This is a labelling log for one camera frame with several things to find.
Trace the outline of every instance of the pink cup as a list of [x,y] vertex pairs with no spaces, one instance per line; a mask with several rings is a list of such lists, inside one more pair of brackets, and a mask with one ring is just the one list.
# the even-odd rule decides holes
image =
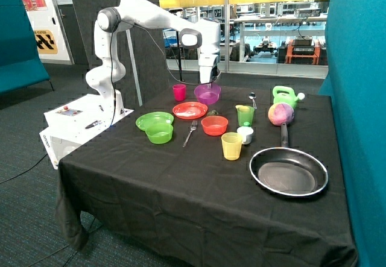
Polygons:
[[186,85],[185,84],[176,84],[173,85],[174,98],[177,101],[183,101],[186,97]]

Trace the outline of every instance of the spoon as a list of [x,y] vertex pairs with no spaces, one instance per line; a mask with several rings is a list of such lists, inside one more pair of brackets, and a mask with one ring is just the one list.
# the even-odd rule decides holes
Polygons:
[[258,107],[256,106],[256,103],[255,103],[256,94],[254,94],[253,92],[249,93],[249,98],[252,99],[252,101],[253,101],[253,108],[258,109]]

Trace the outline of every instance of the toy watering can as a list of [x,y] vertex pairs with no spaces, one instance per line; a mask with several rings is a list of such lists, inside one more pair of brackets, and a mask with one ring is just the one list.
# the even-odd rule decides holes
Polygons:
[[295,109],[297,102],[303,100],[305,95],[304,93],[298,93],[295,95],[295,92],[292,88],[286,86],[275,86],[272,90],[273,93],[273,103],[287,103],[293,109]]

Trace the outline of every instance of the orange bowl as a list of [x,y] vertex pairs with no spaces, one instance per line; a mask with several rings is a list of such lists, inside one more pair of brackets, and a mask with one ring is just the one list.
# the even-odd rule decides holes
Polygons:
[[220,136],[225,133],[228,120],[224,116],[207,116],[201,121],[204,132],[210,136]]

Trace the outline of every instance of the pink ball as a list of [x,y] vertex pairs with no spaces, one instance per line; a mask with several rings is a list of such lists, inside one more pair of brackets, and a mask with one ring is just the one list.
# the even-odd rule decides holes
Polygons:
[[268,118],[276,126],[290,123],[294,119],[294,109],[287,103],[275,103],[268,111]]

